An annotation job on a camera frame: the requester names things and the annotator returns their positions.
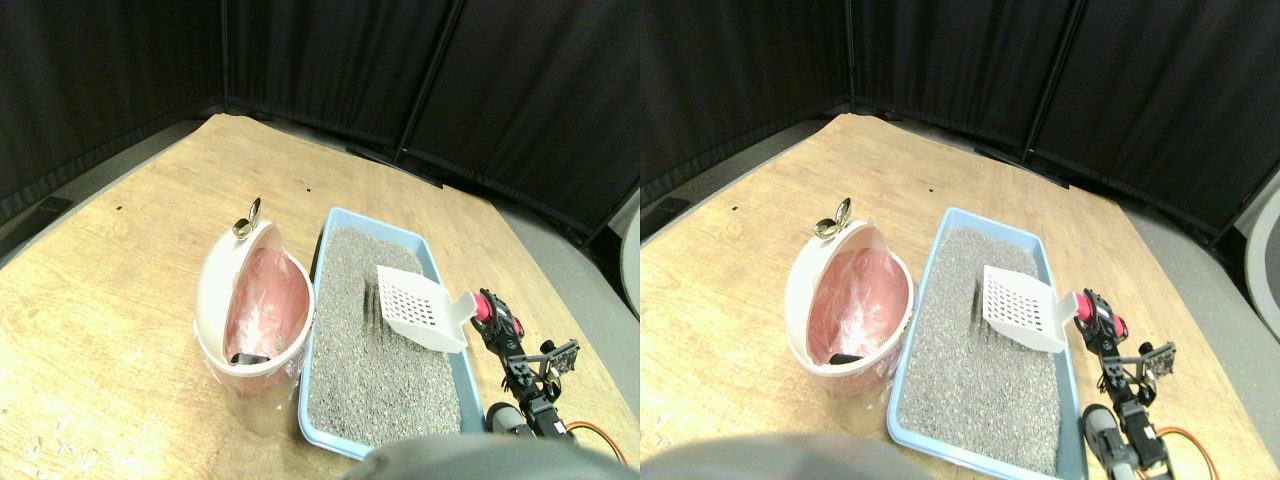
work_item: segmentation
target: black object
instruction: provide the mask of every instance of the black object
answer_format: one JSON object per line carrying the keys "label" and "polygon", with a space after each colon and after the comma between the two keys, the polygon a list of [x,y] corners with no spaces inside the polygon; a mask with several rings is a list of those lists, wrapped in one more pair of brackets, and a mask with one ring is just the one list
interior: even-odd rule
{"label": "black object", "polygon": [[1088,3],[1034,155],[1219,237],[1280,164],[1280,3]]}
{"label": "black object", "polygon": [[221,97],[219,3],[0,3],[0,223]]}
{"label": "black object", "polygon": [[232,356],[232,365],[256,365],[266,364],[269,361],[271,361],[271,357],[252,353],[236,353]]}
{"label": "black object", "polygon": [[842,0],[636,1],[645,137],[640,205],[849,101]]}
{"label": "black object", "polygon": [[859,105],[1021,147],[1066,1],[854,0]]}
{"label": "black object", "polygon": [[[31,215],[22,219],[22,223],[19,223],[18,227],[14,227],[13,230],[9,230],[8,234],[0,238],[0,260],[22,246],[23,242],[35,237],[40,233],[40,230],[44,230],[45,227],[52,224],[54,220],[58,220],[59,215],[70,207],[70,200],[59,197],[45,198],[40,202],[36,210],[31,212]],[[4,261],[0,261],[0,266],[4,266]]]}
{"label": "black object", "polygon": [[507,303],[488,289],[480,289],[477,300],[488,305],[488,308],[481,308],[488,310],[488,315],[471,317],[471,325],[480,332],[485,348],[502,361],[506,372],[503,388],[509,389],[518,403],[518,413],[507,403],[490,406],[485,426],[490,431],[576,442],[573,434],[564,429],[554,403],[561,394],[559,378],[572,371],[577,360],[577,340],[559,347],[547,340],[541,346],[543,355],[526,356],[520,344],[525,329],[511,315]]}
{"label": "black object", "polygon": [[[1106,419],[1101,417],[1098,408],[1106,410],[1101,404],[1089,406],[1080,417],[1085,440],[1112,479],[1116,477],[1115,470],[1124,471],[1125,465],[1142,471],[1162,467],[1166,471],[1151,479],[1172,479],[1169,451],[1165,440],[1156,436],[1146,407],[1156,399],[1156,379],[1172,372],[1176,349],[1172,342],[1160,348],[1144,343],[1139,347],[1140,357],[1121,357],[1119,347],[1129,337],[1129,326],[1111,311],[1102,296],[1085,289],[1084,300],[1089,314],[1083,317],[1078,315],[1075,328],[1080,330],[1085,348],[1098,356],[1102,364],[1098,390],[1106,392],[1111,398],[1112,408],[1120,416],[1119,430],[1129,443],[1119,439]],[[1137,365],[1137,374],[1125,371],[1125,365]],[[1134,385],[1138,387],[1137,394],[1133,392]]]}
{"label": "black object", "polygon": [[831,362],[829,364],[831,365],[845,365],[845,364],[856,362],[859,360],[863,360],[863,357],[856,356],[856,355],[836,353],[836,355],[831,356]]}
{"label": "black object", "polygon": [[467,0],[407,154],[590,236],[662,122],[644,110],[645,8]]}

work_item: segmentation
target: orange cable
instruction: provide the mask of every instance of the orange cable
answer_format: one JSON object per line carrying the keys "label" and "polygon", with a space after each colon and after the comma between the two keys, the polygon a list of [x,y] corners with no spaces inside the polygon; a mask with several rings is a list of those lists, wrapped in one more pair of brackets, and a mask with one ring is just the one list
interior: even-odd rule
{"label": "orange cable", "polygon": [[604,429],[600,429],[599,426],[589,421],[575,421],[566,425],[566,429],[568,429],[568,431],[573,431],[573,429],[576,428],[589,429],[591,431],[595,431],[596,434],[600,434],[600,438],[603,438],[604,442],[609,443],[609,448],[612,448],[613,453],[618,456],[618,460],[622,461],[622,465],[630,465],[627,463],[627,456],[622,454],[622,449],[618,448],[618,443],[613,442],[613,436],[609,436],[609,434],[604,433]]}

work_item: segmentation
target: dark blurred object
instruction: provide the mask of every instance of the dark blurred object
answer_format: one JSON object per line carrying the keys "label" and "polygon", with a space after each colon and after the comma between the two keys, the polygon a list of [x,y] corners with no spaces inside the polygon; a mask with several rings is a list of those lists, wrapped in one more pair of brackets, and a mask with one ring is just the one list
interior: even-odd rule
{"label": "dark blurred object", "polygon": [[832,434],[739,436],[669,449],[640,467],[645,479],[931,479],[883,442]]}
{"label": "dark blurred object", "polygon": [[513,435],[431,435],[379,447],[344,480],[639,479],[635,470],[570,443]]}

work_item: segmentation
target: pink plastic bag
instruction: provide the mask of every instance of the pink plastic bag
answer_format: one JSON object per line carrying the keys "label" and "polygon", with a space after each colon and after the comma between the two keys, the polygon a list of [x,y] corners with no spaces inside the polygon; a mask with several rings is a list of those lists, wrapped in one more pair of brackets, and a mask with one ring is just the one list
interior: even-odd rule
{"label": "pink plastic bag", "polygon": [[311,302],[306,278],[288,255],[257,248],[244,261],[227,311],[223,355],[275,358],[298,338]]}
{"label": "pink plastic bag", "polygon": [[832,355],[870,356],[902,321],[906,274],[890,252],[876,248],[837,253],[814,293],[809,311],[809,355],[827,365]]}

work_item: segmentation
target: gray floor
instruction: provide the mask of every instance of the gray floor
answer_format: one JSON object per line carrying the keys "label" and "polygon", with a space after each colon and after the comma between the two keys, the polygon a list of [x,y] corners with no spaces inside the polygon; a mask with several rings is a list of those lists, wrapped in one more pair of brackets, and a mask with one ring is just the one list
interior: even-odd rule
{"label": "gray floor", "polygon": [[[195,132],[202,123],[198,120],[179,122],[108,159],[101,165],[95,166],[63,188],[59,188],[54,196],[69,198],[77,204],[68,214],[63,215],[63,219],[77,211],[79,205],[93,198],[100,191],[110,187],[128,173],[154,159],[157,154]],[[338,151],[346,148],[342,141],[302,124],[283,119],[265,122],[264,124]],[[600,361],[604,362],[605,370],[613,376],[613,381],[618,385],[618,390],[622,392],[622,397],[626,398],[632,413],[639,417],[640,365],[637,358],[640,358],[640,323],[635,315],[618,298],[595,265],[545,221],[512,202],[500,198],[490,198],[490,201],[494,202],[494,206],[511,225],[516,237],[529,250],[529,253],[538,262],[539,268],[541,268],[548,280],[556,288],[556,292],[561,294],[573,319],[582,328],[582,333],[600,356]],[[28,209],[28,211],[0,225],[0,236],[12,230],[32,210]],[[38,239],[42,234],[36,236],[33,241]],[[4,268],[20,250],[22,247],[14,253],[0,259],[0,268]],[[554,340],[558,343],[564,339]],[[566,398],[570,398],[573,394],[572,375],[567,376],[564,381]]]}
{"label": "gray floor", "polygon": [[[938,141],[964,151],[973,151],[974,143],[940,127],[914,120],[893,122],[905,131]],[[791,148],[804,138],[817,133],[826,122],[801,122],[755,146],[724,160],[703,175],[680,186],[667,196],[689,200],[692,206],[677,216],[696,209],[717,192],[727,188],[746,173],[759,168],[774,156]],[[1222,370],[1235,388],[1240,402],[1253,420],[1271,457],[1280,461],[1280,343],[1257,316],[1248,301],[1231,283],[1222,266],[1203,248],[1175,227],[1158,211],[1124,198],[1116,198],[1121,210],[1133,221],[1138,234],[1151,248],[1174,288],[1183,297],[1187,308],[1217,356]],[[648,239],[657,238],[666,228]],[[1197,361],[1179,357],[1178,361]]]}

